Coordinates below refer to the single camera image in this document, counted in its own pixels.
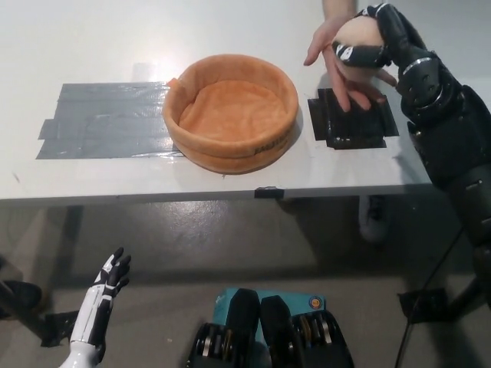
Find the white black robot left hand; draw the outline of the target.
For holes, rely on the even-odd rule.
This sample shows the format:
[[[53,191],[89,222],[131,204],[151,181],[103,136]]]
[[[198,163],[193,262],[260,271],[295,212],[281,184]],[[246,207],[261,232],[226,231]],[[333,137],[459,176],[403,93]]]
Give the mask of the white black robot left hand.
[[[70,342],[87,343],[94,347],[105,344],[106,332],[115,297],[128,282],[130,255],[118,248],[99,270],[87,290],[77,315]]]

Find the person's bare hand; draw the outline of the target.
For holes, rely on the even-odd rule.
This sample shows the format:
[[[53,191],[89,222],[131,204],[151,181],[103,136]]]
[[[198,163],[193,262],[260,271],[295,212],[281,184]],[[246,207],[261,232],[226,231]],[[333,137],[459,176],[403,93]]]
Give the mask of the person's bare hand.
[[[325,20],[314,32],[304,61],[305,66],[310,66],[322,54],[331,88],[344,112],[351,109],[352,100],[364,110],[370,109],[372,100],[377,102],[385,100],[384,95],[371,83],[346,80],[336,66],[331,42],[341,26],[350,19],[350,15],[345,15]]]

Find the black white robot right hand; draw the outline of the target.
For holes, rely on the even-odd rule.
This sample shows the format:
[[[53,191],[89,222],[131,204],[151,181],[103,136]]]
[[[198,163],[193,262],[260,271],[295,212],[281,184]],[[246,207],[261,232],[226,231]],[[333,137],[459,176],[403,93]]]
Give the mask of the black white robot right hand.
[[[432,56],[413,25],[389,3],[369,5],[357,13],[338,31],[332,48],[349,67],[380,68],[391,63],[406,67]]]

